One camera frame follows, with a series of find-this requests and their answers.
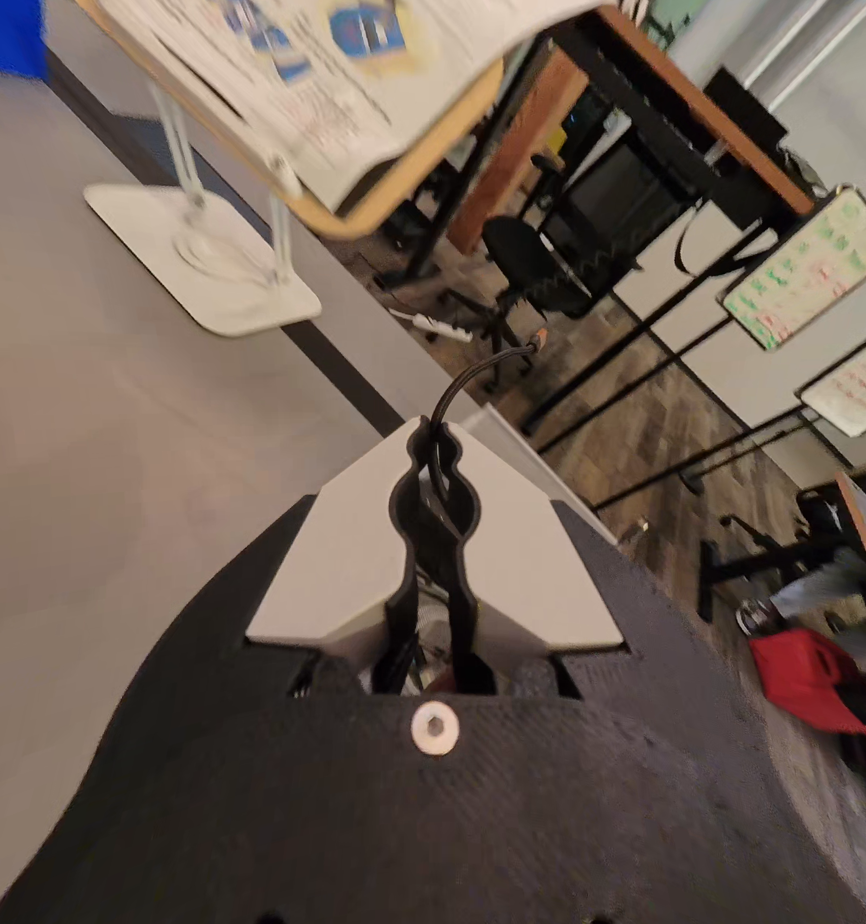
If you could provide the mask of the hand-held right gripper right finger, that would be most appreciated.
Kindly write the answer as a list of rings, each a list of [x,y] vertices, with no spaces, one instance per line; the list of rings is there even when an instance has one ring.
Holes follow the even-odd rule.
[[[437,462],[455,690],[492,695],[497,676],[524,663],[621,649],[623,631],[553,500],[459,425],[442,424]]]

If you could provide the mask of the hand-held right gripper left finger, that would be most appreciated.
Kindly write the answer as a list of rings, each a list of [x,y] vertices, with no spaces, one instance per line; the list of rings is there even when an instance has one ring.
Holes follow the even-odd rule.
[[[429,420],[415,418],[316,495],[246,632],[318,652],[399,695],[418,645],[416,566]]]

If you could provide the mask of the blue plastic bin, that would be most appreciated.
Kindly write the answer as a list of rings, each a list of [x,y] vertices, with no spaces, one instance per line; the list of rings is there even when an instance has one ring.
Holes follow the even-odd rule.
[[[0,73],[48,79],[42,1],[0,1]]]

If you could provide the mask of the white power strip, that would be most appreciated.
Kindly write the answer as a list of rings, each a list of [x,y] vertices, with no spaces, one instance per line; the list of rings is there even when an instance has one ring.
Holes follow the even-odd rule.
[[[392,317],[405,321],[415,329],[422,331],[430,342],[445,338],[454,342],[468,344],[473,340],[472,332],[446,321],[432,318],[429,315],[421,313],[409,314],[394,308],[387,308],[387,311]]]

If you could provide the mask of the red bag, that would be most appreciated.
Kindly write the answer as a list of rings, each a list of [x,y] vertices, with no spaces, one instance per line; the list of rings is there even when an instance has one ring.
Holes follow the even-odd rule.
[[[840,687],[866,688],[853,658],[810,629],[750,639],[765,699],[815,731],[866,736],[866,723],[844,703]]]

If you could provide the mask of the black swivel chair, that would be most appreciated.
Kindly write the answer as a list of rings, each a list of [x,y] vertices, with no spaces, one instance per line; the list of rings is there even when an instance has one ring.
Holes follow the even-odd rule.
[[[507,285],[491,305],[446,288],[437,296],[439,305],[449,301],[468,309],[479,322],[475,329],[491,342],[496,354],[503,346],[521,347],[511,329],[509,316],[524,301],[543,319],[558,314],[572,321],[588,317],[593,310],[589,294],[552,254],[538,231],[524,220],[499,216],[485,222],[483,244],[486,255],[505,277]]]

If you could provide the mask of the small whiteboard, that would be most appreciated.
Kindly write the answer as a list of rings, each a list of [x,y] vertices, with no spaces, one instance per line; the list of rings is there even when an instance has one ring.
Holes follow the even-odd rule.
[[[844,436],[866,435],[866,341],[801,387],[796,398]]]
[[[717,302],[764,352],[775,352],[865,282],[866,198],[845,185]]]

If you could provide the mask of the printed instruction sheet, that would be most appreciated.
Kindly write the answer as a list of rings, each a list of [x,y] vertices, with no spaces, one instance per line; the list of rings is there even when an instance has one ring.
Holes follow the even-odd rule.
[[[589,1],[116,1],[124,40],[332,213],[486,69]]]

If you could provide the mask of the brown standing desk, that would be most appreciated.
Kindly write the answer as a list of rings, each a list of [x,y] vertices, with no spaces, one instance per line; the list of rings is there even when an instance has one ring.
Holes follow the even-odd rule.
[[[616,6],[549,34],[651,153],[741,229],[757,220],[786,225],[815,210],[814,197]]]

